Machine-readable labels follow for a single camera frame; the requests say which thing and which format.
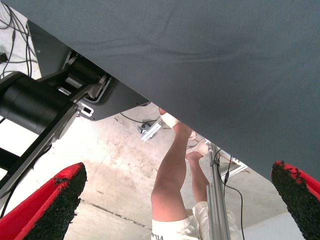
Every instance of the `leg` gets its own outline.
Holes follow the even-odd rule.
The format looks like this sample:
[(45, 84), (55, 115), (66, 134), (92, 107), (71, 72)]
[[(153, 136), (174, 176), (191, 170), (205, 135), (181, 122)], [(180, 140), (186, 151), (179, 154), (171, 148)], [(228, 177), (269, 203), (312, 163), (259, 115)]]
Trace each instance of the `leg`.
[(175, 139), (162, 160), (151, 194), (152, 218), (162, 222), (188, 217), (180, 189), (186, 178), (186, 148), (192, 130), (182, 122), (173, 130)]
[(207, 202), (207, 185), (209, 181), (202, 172), (199, 164), (200, 158), (203, 156), (196, 151), (189, 153), (186, 159), (189, 161), (191, 176), (192, 176), (192, 192), (194, 199), (197, 203)]

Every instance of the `gray fabric cover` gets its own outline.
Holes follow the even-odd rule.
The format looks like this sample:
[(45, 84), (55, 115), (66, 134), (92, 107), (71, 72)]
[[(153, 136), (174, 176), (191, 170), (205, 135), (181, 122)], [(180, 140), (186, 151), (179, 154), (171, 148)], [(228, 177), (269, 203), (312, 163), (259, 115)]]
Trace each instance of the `gray fabric cover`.
[(320, 3), (5, 0), (266, 178), (320, 179)]

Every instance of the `concrete floor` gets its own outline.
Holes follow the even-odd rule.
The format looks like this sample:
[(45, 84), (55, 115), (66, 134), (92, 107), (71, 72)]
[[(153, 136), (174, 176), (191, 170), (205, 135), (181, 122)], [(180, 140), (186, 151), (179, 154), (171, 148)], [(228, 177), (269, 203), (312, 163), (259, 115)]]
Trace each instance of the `concrete floor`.
[[(3, 19), (4, 16), (1, 10), (0, 18)], [(10, 51), (10, 39), (10, 30), (1, 31), (0, 51)], [(24, 56), (24, 42), (20, 41), (16, 46), (15, 54), (21, 60)], [(24, 72), (26, 66), (11, 64), (7, 69)], [(40, 77), (36, 64), (33, 71), (35, 78)], [(124, 114), (139, 121), (159, 118), (157, 106), (152, 103), (145, 107), (133, 108)], [(77, 216), (70, 224), (64, 239), (150, 239), (150, 194), (159, 165), (174, 139), (174, 133), (165, 127), (158, 131), (155, 138), (143, 142), (137, 131), (138, 125), (120, 114), (95, 122), (82, 117), (76, 118), (65, 136), (53, 144), (49, 153), (37, 162), (18, 186), (8, 210), (64, 167), (83, 162), (88, 181), (76, 210)], [(0, 125), (0, 136), (0, 147), (17, 154), (23, 153), (28, 144), (37, 137), (9, 121)], [(192, 141), (189, 145), (193, 146), (196, 143)], [(221, 166), (228, 163), (227, 159), (221, 161)], [(209, 177), (208, 157), (201, 160), (201, 166)], [(243, 195), (244, 228), (287, 211), (272, 183), (250, 168), (231, 177), (228, 184), (240, 190)], [(181, 193), (185, 207), (192, 208), (195, 201), (188, 165)], [(240, 227), (240, 196), (235, 191), (227, 189), (225, 200), (227, 208), (234, 212), (237, 225)]]

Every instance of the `white shorts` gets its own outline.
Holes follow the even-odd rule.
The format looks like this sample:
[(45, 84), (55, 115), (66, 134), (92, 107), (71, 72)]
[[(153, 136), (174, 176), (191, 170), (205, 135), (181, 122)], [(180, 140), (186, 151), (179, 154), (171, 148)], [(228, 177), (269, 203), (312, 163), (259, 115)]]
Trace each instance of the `white shorts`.
[(151, 240), (208, 240), (208, 203), (198, 202), (193, 215), (180, 221), (152, 220)]

